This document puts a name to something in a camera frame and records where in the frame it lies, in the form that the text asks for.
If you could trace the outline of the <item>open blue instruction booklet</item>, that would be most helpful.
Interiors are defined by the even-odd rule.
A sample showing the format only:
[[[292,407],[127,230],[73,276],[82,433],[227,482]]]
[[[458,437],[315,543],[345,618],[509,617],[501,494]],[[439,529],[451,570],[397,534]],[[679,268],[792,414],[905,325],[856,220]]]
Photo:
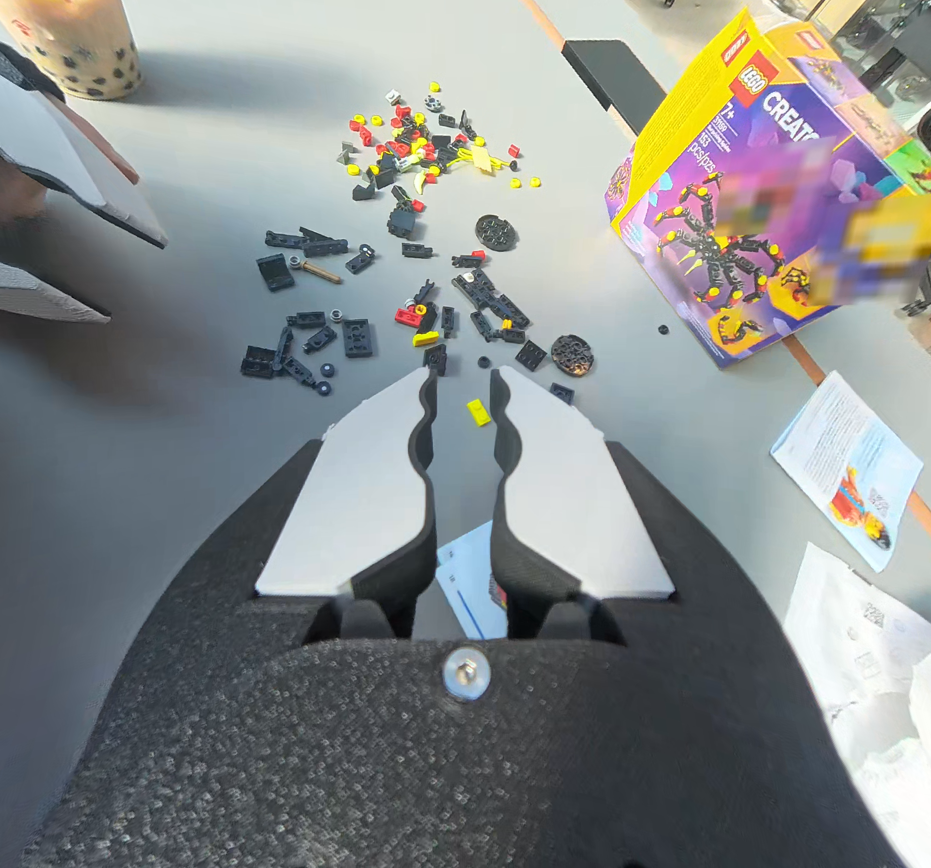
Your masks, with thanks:
[[[507,596],[491,565],[492,522],[440,547],[435,579],[465,636],[489,641],[507,636]]]

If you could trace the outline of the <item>pile of toy bricks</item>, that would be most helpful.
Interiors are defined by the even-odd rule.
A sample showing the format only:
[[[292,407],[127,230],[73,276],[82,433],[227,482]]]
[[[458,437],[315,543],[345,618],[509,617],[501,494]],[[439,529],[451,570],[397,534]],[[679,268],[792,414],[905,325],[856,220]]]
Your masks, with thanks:
[[[506,171],[511,174],[508,182],[512,189],[522,186],[518,177],[521,157],[518,145],[510,145],[506,158],[490,153],[486,138],[477,133],[467,110],[459,116],[446,110],[440,97],[442,90],[440,83],[431,81],[423,100],[414,104],[398,90],[389,90],[385,100],[392,111],[390,116],[355,114],[347,122],[347,128],[357,140],[343,141],[337,156],[337,162],[355,181],[351,191],[354,204],[376,202],[382,193],[386,194],[390,211],[385,219],[385,234],[399,241],[402,258],[430,260],[438,256],[435,246],[415,238],[425,234],[425,224],[421,222],[427,209],[425,189],[436,186],[456,167],[473,166],[482,175],[489,176]],[[502,218],[495,213],[482,216],[487,214]],[[532,318],[486,271],[490,253],[510,252],[518,246],[518,240],[507,252],[485,249],[475,235],[476,222],[473,226],[476,245],[448,258],[455,272],[450,286],[465,300],[468,308],[459,314],[454,306],[438,303],[435,294],[440,284],[436,277],[426,275],[424,283],[398,304],[392,321],[410,333],[413,349],[424,351],[423,366],[437,376],[446,372],[447,345],[455,337],[462,319],[472,324],[484,342],[501,341],[515,346],[518,349],[516,363],[535,372],[544,361],[552,361],[550,350],[558,337],[549,348],[534,341],[528,334]],[[328,283],[343,284],[343,276],[321,266],[320,259],[346,257],[343,264],[346,273],[355,277],[370,269],[385,254],[369,242],[353,245],[349,238],[329,237],[306,226],[301,226],[295,234],[267,231],[264,244],[270,254],[259,258],[256,264],[262,280],[273,293],[292,288],[296,270],[304,270]],[[330,395],[335,365],[321,362],[320,373],[314,376],[312,369],[300,363],[291,350],[295,331],[308,334],[299,345],[305,355],[320,354],[338,340],[342,341],[343,354],[349,360],[364,360],[375,355],[369,317],[347,316],[339,308],[296,312],[286,317],[274,349],[250,347],[246,351],[241,373],[261,379],[288,375],[321,396]]]

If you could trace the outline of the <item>purple yellow toy box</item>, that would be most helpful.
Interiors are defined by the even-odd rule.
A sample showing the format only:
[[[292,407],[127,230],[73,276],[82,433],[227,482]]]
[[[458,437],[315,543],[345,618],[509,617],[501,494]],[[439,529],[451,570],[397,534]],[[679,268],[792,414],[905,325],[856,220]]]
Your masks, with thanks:
[[[718,369],[929,259],[929,152],[811,23],[747,11],[692,60],[605,193]]]

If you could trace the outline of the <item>white leaflet with figure print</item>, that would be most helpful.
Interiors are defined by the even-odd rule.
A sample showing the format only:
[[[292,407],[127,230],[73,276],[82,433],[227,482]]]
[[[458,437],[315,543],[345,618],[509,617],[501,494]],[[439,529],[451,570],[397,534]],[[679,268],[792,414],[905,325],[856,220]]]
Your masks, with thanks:
[[[885,571],[925,464],[839,372],[825,377],[770,453],[866,564]]]

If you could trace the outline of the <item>crumpled white paper bag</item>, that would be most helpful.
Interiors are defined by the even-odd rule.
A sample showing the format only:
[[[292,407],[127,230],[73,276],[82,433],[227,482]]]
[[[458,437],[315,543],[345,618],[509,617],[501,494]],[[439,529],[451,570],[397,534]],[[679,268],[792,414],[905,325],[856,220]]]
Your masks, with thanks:
[[[930,659],[906,693],[825,713],[832,739],[878,826],[908,866],[930,865]]]

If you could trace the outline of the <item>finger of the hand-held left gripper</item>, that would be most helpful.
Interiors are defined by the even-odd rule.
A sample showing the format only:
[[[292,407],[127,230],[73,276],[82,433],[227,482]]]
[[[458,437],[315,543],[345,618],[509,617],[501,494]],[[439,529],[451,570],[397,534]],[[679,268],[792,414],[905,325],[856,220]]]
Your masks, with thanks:
[[[164,248],[168,239],[139,188],[39,91],[1,81],[2,158],[115,226]]]
[[[111,320],[109,314],[5,263],[1,263],[1,312],[68,324],[109,324]]]

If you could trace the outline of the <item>crumpled clear plastic bags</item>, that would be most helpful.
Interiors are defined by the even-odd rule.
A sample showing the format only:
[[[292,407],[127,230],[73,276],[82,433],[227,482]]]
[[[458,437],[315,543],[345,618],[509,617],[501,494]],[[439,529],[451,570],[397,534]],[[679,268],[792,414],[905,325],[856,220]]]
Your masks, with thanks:
[[[812,543],[783,629],[824,711],[907,697],[930,652],[927,620]]]

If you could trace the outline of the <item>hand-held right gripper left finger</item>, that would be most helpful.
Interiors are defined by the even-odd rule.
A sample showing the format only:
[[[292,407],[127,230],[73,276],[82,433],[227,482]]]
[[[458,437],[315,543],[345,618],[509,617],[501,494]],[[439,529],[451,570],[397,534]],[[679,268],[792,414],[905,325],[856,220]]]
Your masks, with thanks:
[[[436,373],[365,399],[322,436],[255,584],[261,597],[416,599],[433,579]]]

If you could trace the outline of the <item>black round toy plate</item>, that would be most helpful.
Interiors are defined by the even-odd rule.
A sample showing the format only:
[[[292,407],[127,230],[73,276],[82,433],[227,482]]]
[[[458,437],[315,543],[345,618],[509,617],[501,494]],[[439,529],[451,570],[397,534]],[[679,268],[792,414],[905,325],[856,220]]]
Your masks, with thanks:
[[[512,250],[518,240],[515,227],[509,221],[494,214],[479,217],[474,232],[485,249],[495,252]]]
[[[595,362],[591,346],[575,334],[559,336],[551,346],[550,357],[562,373],[574,378],[587,375]]]

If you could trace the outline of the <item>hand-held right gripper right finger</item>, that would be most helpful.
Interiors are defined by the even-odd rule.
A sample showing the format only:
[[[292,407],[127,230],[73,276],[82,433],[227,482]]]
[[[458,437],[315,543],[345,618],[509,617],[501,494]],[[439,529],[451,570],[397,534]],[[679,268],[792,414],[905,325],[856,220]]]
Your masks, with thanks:
[[[603,432],[509,365],[491,373],[501,470],[492,568],[510,599],[675,592]]]

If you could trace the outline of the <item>bubble tea cup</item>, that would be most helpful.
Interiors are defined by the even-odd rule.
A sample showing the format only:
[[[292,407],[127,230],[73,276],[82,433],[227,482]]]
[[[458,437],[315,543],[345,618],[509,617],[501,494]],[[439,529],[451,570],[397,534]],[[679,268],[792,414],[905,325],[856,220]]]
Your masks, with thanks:
[[[63,92],[101,101],[142,85],[122,0],[1,0],[2,25]]]

